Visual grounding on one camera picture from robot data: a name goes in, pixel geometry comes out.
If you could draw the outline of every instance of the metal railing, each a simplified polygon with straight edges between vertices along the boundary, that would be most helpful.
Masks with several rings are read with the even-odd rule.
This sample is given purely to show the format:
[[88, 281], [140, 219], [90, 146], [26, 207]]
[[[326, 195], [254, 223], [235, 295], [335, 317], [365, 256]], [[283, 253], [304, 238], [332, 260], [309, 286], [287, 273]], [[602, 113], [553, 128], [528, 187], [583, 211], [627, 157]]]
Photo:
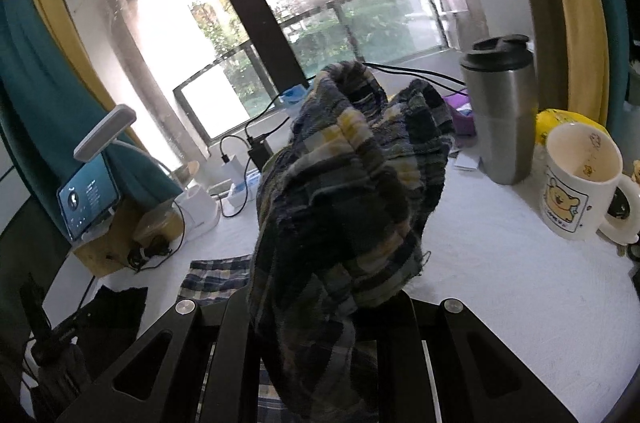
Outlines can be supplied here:
[[[344, 38], [347, 41], [348, 47], [350, 47], [351, 51], [353, 51], [355, 57], [358, 60], [364, 62], [366, 60], [362, 54], [360, 43], [358, 42], [353, 31], [351, 31], [351, 27], [349, 25], [348, 19], [343, 9], [343, 5], [351, 1], [354, 1], [354, 0], [331, 0], [322, 6], [316, 6], [309, 10], [306, 10], [306, 12], [299, 13], [295, 16], [292, 16], [290, 18], [283, 20], [282, 22], [279, 23], [280, 29], [289, 28], [290, 26], [293, 26], [307, 18], [311, 18], [315, 15], [319, 15], [320, 13], [325, 12], [327, 10], [332, 10], [335, 13], [338, 24], [342, 27], [342, 30], [344, 31]], [[437, 48], [438, 50], [440, 50], [440, 49], [445, 49], [449, 47], [444, 25], [442, 23], [442, 18], [438, 11], [436, 2], [435, 0], [428, 0], [428, 3], [429, 3], [430, 12], [431, 12], [433, 21], [436, 26], [436, 30], [438, 32], [438, 36], [440, 38], [440, 44], [437, 46], [434, 46], [433, 48], [416, 51], [415, 53], [410, 55], [411, 57], [418, 57], [424, 54], [432, 53], [434, 51], [434, 48]], [[444, 4], [442, 0], [440, 0], [440, 9], [441, 10], [444, 9]], [[178, 103], [178, 105], [180, 105], [182, 110], [185, 112], [187, 118], [189, 118], [196, 132], [200, 135], [200, 137], [202, 138], [203, 142], [206, 143], [206, 145], [211, 145], [213, 142], [220, 139], [225, 134], [228, 134], [229, 132], [234, 132], [235, 130], [238, 129], [239, 126], [235, 126], [234, 128], [229, 129], [225, 132], [222, 132], [212, 138], [209, 135], [209, 132], [207, 132], [206, 127], [204, 127], [203, 123], [199, 119], [196, 112], [191, 107], [189, 100], [184, 95], [184, 88], [188, 86], [190, 83], [194, 82], [199, 77], [203, 76], [203, 74], [207, 73], [209, 70], [213, 69], [215, 66], [222, 64], [225, 61], [241, 53], [244, 53], [244, 55], [250, 61], [251, 67], [255, 72], [255, 74], [257, 75], [257, 77], [259, 78], [260, 83], [263, 85], [266, 93], [269, 95], [271, 99], [273, 99], [278, 94], [278, 91], [275, 89], [273, 83], [271, 82], [267, 74], [267, 71], [265, 70], [262, 63], [260, 62], [260, 59], [258, 58], [257, 53], [255, 52], [255, 49], [251, 40], [247, 40], [235, 46], [234, 48], [231, 48], [229, 51], [222, 54], [220, 57], [216, 58], [210, 64], [207, 64], [202, 69], [200, 69], [199, 71], [194, 73], [192, 76], [187, 78], [184, 82], [180, 83], [174, 89], [174, 96], [175, 96], [176, 102]], [[273, 104], [274, 110], [281, 108], [281, 106], [282, 105], [279, 100], [276, 100], [275, 103]]]

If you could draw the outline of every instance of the silver screw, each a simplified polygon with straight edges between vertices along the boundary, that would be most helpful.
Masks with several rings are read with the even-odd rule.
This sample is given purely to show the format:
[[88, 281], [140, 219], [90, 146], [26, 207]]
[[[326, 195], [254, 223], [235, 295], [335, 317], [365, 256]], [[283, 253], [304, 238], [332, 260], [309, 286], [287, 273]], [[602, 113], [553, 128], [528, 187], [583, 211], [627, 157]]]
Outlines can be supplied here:
[[444, 308], [449, 313], [460, 313], [465, 308], [465, 305], [462, 304], [457, 298], [448, 298], [444, 301]]
[[181, 315], [187, 315], [191, 313], [196, 308], [195, 302], [193, 300], [185, 299], [178, 302], [175, 305], [175, 310], [178, 311]]

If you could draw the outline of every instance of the yellow bag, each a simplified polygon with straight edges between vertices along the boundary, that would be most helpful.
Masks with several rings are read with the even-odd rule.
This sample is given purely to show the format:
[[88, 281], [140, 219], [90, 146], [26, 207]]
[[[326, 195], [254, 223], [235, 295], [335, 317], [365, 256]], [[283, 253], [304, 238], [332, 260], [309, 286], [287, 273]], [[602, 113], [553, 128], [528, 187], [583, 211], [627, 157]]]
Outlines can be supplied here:
[[562, 111], [560, 109], [547, 109], [545, 111], [542, 111], [541, 113], [538, 113], [538, 116], [536, 117], [536, 143], [545, 145], [546, 137], [548, 136], [551, 129], [559, 126], [560, 124], [570, 124], [575, 122], [595, 127], [596, 129], [600, 129], [602, 132], [609, 135], [607, 129], [601, 126], [601, 124], [594, 122], [586, 116], [582, 116], [578, 113], [572, 113], [570, 111]]

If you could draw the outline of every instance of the black tumbler lid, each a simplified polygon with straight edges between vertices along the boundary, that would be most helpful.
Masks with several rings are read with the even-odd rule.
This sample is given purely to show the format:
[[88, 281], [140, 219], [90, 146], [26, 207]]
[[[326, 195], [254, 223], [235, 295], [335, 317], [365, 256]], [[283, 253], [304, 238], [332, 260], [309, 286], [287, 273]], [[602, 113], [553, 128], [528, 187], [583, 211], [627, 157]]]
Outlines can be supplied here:
[[533, 62], [526, 35], [505, 35], [481, 40], [460, 59], [460, 65], [472, 71], [499, 72], [521, 69]]

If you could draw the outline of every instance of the mug rim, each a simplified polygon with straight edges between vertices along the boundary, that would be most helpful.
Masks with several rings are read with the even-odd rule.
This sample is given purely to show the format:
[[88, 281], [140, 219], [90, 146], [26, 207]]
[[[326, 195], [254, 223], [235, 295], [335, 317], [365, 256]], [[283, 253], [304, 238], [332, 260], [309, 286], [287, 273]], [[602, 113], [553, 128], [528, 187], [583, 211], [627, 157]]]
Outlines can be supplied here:
[[[567, 130], [567, 129], [571, 129], [574, 127], [580, 127], [582, 129], [586, 129], [586, 130], [590, 130], [591, 132], [594, 132], [596, 134], [601, 134], [607, 137], [607, 139], [611, 142], [611, 145], [613, 146], [613, 149], [616, 153], [616, 155], [618, 156], [618, 172], [616, 172], [616, 175], [613, 176], [612, 178], [607, 179], [606, 181], [591, 181], [585, 178], [581, 178], [580, 176], [577, 176], [575, 174], [572, 174], [571, 172], [566, 171], [564, 168], [562, 168], [558, 162], [556, 161], [555, 158], [553, 158], [553, 156], [551, 155], [551, 153], [549, 152], [549, 148], [548, 148], [548, 144], [549, 144], [549, 139], [552, 136], [555, 136], [554, 133], [557, 130]], [[546, 154], [547, 156], [549, 156], [549, 158], [551, 158], [551, 161], [553, 161], [553, 163], [560, 169], [562, 170], [562, 172], [565, 172], [565, 174], [571, 176], [572, 178], [575, 178], [581, 182], [584, 183], [592, 183], [592, 184], [609, 184], [611, 182], [614, 182], [616, 180], [618, 180], [620, 178], [620, 175], [622, 174], [622, 169], [623, 169], [623, 162], [622, 162], [622, 154], [620, 153], [620, 149], [618, 148], [618, 145], [616, 144], [616, 142], [614, 142], [613, 138], [609, 135], [608, 132], [604, 131], [604, 130], [600, 130], [597, 129], [596, 127], [590, 126], [589, 124], [584, 124], [582, 122], [565, 122], [564, 124], [560, 124], [558, 126], [555, 126], [553, 129], [551, 129], [549, 131], [549, 133], [546, 135], [546, 143], [545, 143], [545, 148], [546, 148]]]

